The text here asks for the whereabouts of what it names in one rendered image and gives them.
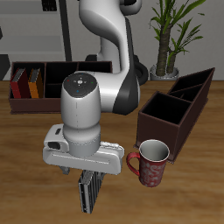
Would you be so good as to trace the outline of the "red book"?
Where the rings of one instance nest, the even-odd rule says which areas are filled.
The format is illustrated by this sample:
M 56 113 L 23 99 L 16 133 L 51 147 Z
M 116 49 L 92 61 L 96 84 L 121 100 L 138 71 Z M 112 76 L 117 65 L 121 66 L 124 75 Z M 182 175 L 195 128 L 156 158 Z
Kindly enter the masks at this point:
M 18 68 L 10 79 L 13 96 L 17 98 L 30 98 L 30 89 L 25 68 Z

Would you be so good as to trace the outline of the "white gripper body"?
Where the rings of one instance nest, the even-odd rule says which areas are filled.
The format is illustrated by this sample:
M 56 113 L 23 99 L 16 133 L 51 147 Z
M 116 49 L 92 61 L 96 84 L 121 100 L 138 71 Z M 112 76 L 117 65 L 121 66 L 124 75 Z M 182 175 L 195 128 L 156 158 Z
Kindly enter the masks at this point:
M 49 165 L 57 165 L 94 172 L 119 174 L 123 166 L 124 148 L 118 143 L 101 142 L 99 150 L 89 157 L 75 157 L 68 152 L 43 149 L 43 160 Z

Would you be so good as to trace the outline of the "orange book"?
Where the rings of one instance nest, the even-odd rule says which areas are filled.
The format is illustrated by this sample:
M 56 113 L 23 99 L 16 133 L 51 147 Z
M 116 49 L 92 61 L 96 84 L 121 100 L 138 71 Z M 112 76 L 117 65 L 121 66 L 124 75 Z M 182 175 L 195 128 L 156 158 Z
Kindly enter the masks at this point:
M 43 81 L 39 68 L 34 68 L 31 70 L 28 84 L 32 98 L 43 97 Z

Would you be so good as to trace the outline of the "green pot plant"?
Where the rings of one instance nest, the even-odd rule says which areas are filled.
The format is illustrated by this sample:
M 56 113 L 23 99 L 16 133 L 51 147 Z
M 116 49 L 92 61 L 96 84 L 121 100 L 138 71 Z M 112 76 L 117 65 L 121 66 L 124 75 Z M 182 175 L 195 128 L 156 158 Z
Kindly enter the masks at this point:
M 157 36 L 155 39 L 159 43 L 157 64 L 150 69 L 150 79 L 152 81 L 176 81 L 179 77 L 179 70 L 174 66 L 179 53 L 187 53 L 185 47 L 194 40 L 202 39 L 197 36 L 200 31 L 200 24 L 195 26 L 189 33 L 186 33 L 192 21 L 180 24 L 179 21 L 190 11 L 202 5 L 206 0 L 195 0 L 186 2 L 177 9 L 176 0 L 159 0 L 159 10 L 153 8 L 156 16 L 150 20 L 157 23 L 157 28 L 153 27 Z

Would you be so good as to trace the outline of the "red patterned mug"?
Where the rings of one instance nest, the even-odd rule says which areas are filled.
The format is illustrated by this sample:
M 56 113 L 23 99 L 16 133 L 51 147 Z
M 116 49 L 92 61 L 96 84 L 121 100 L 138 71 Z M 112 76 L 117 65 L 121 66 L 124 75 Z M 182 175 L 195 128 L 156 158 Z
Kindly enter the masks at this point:
M 143 141 L 139 146 L 139 152 L 131 152 L 126 157 L 129 169 L 139 177 L 142 185 L 156 187 L 160 184 L 167 158 L 170 156 L 168 146 L 155 139 Z M 139 169 L 130 164 L 132 158 L 137 158 Z

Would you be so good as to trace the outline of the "black upright post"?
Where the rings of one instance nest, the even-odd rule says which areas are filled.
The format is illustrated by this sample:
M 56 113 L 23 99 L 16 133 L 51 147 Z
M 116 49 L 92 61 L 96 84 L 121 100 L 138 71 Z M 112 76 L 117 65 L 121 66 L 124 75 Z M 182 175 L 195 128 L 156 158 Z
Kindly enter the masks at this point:
M 59 0 L 59 14 L 60 14 L 60 21 L 61 21 L 61 28 L 62 28 L 65 58 L 66 58 L 66 61 L 71 61 L 72 51 L 71 51 L 71 43 L 70 43 L 66 0 Z

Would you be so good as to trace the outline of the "dark brown desk caddy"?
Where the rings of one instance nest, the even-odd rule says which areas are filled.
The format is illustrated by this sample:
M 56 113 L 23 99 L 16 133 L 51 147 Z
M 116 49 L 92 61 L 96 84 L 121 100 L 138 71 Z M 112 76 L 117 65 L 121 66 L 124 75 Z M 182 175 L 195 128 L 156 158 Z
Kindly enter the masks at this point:
M 61 84 L 63 80 L 76 71 L 111 73 L 110 61 L 54 61 L 54 62 L 13 62 L 11 73 L 18 68 L 25 68 L 30 75 L 33 68 L 39 68 L 43 81 L 43 97 L 38 99 L 15 99 L 9 90 L 9 103 L 12 114 L 59 113 Z
M 155 92 L 138 112 L 135 147 L 148 139 L 164 142 L 174 163 L 207 103 L 215 68 L 176 80 L 167 94 Z

